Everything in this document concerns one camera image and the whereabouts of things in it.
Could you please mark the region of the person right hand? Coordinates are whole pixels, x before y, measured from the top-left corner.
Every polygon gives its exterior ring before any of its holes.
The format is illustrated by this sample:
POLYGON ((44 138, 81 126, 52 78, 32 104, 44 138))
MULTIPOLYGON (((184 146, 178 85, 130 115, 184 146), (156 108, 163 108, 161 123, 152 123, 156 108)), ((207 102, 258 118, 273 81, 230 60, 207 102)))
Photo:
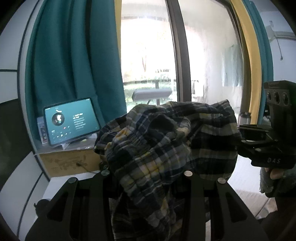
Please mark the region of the person right hand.
POLYGON ((284 169, 272 169, 270 173, 271 180, 278 180, 281 178, 286 178, 291 173, 291 170, 284 169))

